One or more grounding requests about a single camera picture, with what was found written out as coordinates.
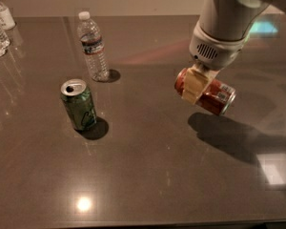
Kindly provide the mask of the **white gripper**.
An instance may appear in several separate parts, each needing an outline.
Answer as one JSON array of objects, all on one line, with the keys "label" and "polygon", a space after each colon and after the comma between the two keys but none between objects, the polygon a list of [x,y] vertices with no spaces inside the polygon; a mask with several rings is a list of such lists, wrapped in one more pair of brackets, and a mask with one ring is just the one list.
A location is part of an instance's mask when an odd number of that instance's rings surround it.
[{"label": "white gripper", "polygon": [[195,104],[221,71],[233,63],[248,38],[249,26],[241,23],[203,23],[199,20],[189,46],[200,63],[193,64],[183,76],[182,98]]}]

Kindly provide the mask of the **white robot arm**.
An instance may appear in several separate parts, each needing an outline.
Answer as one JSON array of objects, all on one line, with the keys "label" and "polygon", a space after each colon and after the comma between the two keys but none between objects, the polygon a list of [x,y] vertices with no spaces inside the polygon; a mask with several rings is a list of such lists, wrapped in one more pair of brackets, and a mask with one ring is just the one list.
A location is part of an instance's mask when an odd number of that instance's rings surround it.
[{"label": "white robot arm", "polygon": [[204,0],[189,45],[194,65],[185,74],[183,99],[197,102],[236,59],[256,18],[270,6],[286,14],[286,0]]}]

